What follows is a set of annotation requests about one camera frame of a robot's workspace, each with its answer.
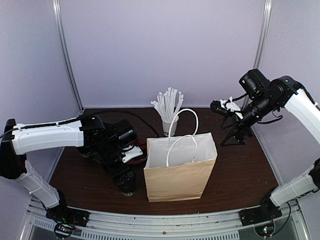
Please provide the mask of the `brown paper bag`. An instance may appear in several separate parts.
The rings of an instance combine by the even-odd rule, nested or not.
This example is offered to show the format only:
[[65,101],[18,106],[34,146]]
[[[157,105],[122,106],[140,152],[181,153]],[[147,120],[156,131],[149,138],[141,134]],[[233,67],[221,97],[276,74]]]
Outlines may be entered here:
[[210,132],[148,138],[144,171],[150,203],[201,198],[218,156]]

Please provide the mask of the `black white paper cup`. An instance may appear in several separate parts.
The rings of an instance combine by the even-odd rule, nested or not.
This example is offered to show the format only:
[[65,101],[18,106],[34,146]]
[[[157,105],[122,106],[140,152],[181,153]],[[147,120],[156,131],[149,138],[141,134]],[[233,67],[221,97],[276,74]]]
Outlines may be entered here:
[[129,186],[129,187],[122,187],[120,189],[121,193],[126,196],[126,197],[130,197],[133,196],[136,192],[136,187],[135,186]]

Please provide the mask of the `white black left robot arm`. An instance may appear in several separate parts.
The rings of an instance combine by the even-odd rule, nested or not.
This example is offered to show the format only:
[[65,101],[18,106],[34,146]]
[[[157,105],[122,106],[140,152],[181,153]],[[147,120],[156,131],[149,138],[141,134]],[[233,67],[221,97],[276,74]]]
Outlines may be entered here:
[[142,154],[135,146],[136,140],[134,128],[126,119],[112,124],[94,115],[36,125],[17,124],[9,119],[0,142],[0,175],[20,183],[45,208],[52,209],[61,222],[67,222],[72,218],[72,211],[63,194],[43,180],[27,161],[27,153],[75,147],[82,155],[97,154],[113,183],[125,196],[131,196],[136,191],[135,173],[127,162]]

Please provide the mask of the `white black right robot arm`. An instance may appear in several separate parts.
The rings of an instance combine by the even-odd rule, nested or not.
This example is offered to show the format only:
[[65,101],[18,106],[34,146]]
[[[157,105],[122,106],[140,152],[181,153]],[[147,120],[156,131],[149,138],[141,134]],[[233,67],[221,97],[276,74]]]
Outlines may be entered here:
[[[221,124],[221,128],[228,129],[220,142],[222,147],[245,145],[245,138],[253,135],[252,126],[271,125],[282,121],[284,116],[295,119],[319,143],[320,107],[301,82],[289,75],[269,80],[255,68],[245,73],[239,84],[244,89],[243,97],[250,99],[247,105],[240,107],[236,103],[239,97],[220,99],[210,104],[213,112],[231,120],[228,125]],[[320,161],[317,159],[303,173],[269,191],[262,198],[256,216],[266,221],[281,205],[319,189]]]

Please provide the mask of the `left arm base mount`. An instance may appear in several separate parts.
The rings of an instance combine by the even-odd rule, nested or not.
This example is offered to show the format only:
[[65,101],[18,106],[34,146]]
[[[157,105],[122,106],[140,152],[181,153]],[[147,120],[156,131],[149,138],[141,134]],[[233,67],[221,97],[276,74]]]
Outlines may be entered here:
[[64,201],[59,201],[57,206],[52,208],[46,207],[42,203],[46,211],[46,217],[55,222],[53,233],[59,239],[69,238],[77,227],[86,227],[90,213],[86,210],[70,208]]

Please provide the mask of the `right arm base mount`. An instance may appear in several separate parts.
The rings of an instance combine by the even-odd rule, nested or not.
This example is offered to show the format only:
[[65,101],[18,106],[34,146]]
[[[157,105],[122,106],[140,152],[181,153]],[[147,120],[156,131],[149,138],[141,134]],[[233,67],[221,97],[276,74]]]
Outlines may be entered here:
[[242,226],[254,226],[255,233],[262,238],[271,237],[276,230],[274,220],[282,216],[278,206],[269,198],[260,201],[260,206],[239,211]]

